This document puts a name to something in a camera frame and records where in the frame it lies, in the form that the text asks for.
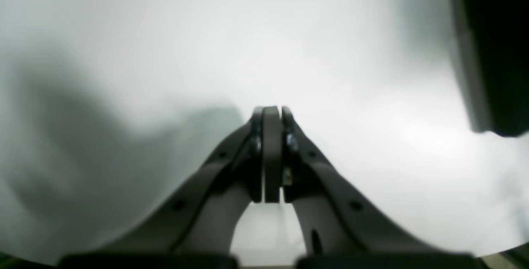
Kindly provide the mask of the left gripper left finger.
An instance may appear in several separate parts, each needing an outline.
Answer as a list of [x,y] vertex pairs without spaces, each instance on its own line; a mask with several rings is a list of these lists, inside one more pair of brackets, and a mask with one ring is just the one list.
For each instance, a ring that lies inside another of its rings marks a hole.
[[60,269],[236,269],[234,231],[251,202],[279,203],[281,118],[257,107],[200,169],[131,233]]

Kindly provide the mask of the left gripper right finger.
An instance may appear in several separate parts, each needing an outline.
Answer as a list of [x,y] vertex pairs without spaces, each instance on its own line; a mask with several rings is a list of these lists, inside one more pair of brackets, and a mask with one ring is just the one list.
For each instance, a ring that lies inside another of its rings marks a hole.
[[282,107],[283,192],[307,256],[297,269],[478,269],[467,253],[434,247],[385,215],[348,182]]

